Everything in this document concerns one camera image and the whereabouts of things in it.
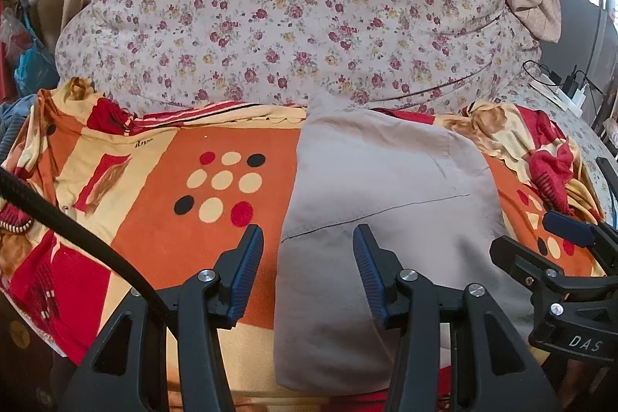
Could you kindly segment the beige zip jacket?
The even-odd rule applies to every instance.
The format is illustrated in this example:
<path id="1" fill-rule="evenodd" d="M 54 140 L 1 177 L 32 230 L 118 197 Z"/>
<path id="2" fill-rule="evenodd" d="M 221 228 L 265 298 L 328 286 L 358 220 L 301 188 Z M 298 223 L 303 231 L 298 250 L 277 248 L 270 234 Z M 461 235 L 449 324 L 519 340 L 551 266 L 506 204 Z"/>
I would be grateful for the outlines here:
<path id="1" fill-rule="evenodd" d="M 490 168 L 470 140 L 319 91 L 296 159 L 275 281 L 279 385 L 314 396 L 389 385 L 399 337 L 370 312 L 353 255 L 360 224 L 436 285 L 481 283 L 529 335 L 527 290 L 489 256 L 506 229 Z"/>

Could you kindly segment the white power strip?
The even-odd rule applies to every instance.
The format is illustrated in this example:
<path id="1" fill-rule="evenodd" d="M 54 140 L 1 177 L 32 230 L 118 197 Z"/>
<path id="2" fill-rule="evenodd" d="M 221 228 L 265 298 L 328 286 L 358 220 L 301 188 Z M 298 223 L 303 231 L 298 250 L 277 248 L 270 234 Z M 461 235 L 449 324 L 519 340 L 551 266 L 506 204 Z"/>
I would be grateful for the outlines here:
<path id="1" fill-rule="evenodd" d="M 539 77 L 531 77 L 529 87 L 557 105 L 562 111 L 570 112 L 576 118 L 582 116 L 582 102 L 574 102 L 572 98 L 569 98 L 568 95 L 562 92 L 562 89 L 557 84 L 550 80 L 547 74 L 542 73 Z"/>

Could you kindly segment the floral quilt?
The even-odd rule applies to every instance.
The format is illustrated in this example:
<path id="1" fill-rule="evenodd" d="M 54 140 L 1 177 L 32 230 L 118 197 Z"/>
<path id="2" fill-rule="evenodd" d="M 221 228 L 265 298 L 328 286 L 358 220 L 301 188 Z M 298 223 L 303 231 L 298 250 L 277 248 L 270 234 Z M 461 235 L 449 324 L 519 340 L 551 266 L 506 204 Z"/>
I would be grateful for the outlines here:
<path id="1" fill-rule="evenodd" d="M 91 0 L 56 43 L 63 80 L 137 114 L 201 102 L 456 113 L 476 99 L 542 110 L 580 147 L 604 212 L 597 135 L 532 89 L 540 43 L 506 0 Z"/>

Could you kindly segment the blue plastic bag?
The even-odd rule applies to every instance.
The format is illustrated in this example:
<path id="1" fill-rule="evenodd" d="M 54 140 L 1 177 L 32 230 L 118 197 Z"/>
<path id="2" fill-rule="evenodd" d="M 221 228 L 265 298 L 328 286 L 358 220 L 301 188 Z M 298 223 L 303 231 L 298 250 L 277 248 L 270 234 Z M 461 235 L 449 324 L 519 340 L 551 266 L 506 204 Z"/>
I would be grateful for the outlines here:
<path id="1" fill-rule="evenodd" d="M 20 96 L 38 93 L 41 89 L 53 90 L 59 84 L 53 56 L 36 35 L 28 12 L 22 12 L 20 21 L 31 36 L 31 47 L 23 51 L 14 71 L 14 80 Z"/>

